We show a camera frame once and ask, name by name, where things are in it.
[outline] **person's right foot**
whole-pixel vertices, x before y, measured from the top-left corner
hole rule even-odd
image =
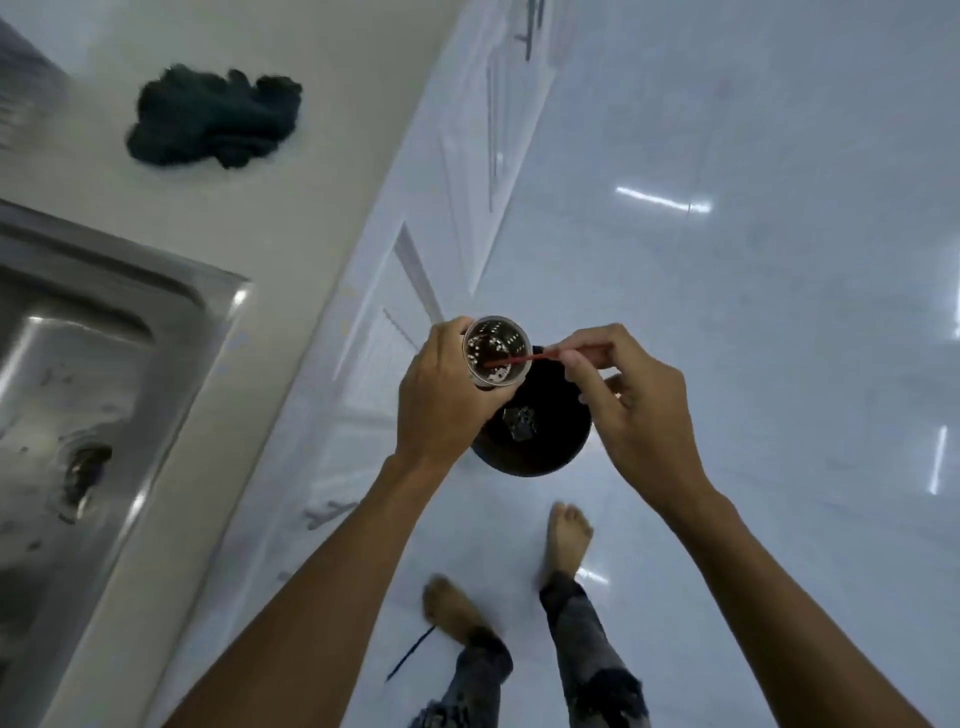
[[[423,616],[460,644],[467,644],[477,627],[491,629],[467,595],[440,574],[423,588]]]
[[[593,528],[577,506],[554,503],[546,528],[546,578],[554,571],[576,576],[592,537]]]

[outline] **beige countertop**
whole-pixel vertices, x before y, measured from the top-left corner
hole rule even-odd
[[[142,718],[462,2],[127,0],[53,114],[0,157],[0,198],[252,281],[44,725]],[[303,85],[271,158],[156,170],[127,156],[168,65]]]

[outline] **stainless steel sink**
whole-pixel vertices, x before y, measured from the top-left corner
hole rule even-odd
[[[0,202],[0,725],[42,719],[246,293]]]

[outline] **ripped jeans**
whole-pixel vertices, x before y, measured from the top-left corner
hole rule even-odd
[[[540,591],[571,728],[648,728],[639,681],[624,667],[583,587],[559,571]],[[496,728],[500,686],[514,669],[506,645],[479,627],[457,658],[443,700],[431,702],[411,728]]]

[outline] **black string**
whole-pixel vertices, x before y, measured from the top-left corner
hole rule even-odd
[[[420,643],[422,643],[426,638],[428,638],[428,637],[430,636],[430,633],[433,632],[433,630],[435,630],[436,628],[437,628],[436,626],[430,627],[430,629],[428,629],[426,632],[424,632],[424,633],[420,636],[420,639],[419,639],[419,640],[417,640],[416,642],[414,642],[414,646],[412,646],[410,649],[407,650],[407,654],[405,654],[405,655],[403,656],[403,659],[401,659],[401,660],[396,664],[396,667],[394,667],[394,668],[390,671],[390,674],[387,675],[387,679],[384,680],[383,682],[385,682],[385,683],[389,683],[389,682],[390,682],[390,678],[392,678],[394,675],[396,675],[396,672],[397,672],[401,667],[403,667],[403,663],[405,663],[405,662],[407,661],[407,658],[410,657],[410,655],[412,655],[412,654],[417,650],[417,648],[420,646]]]

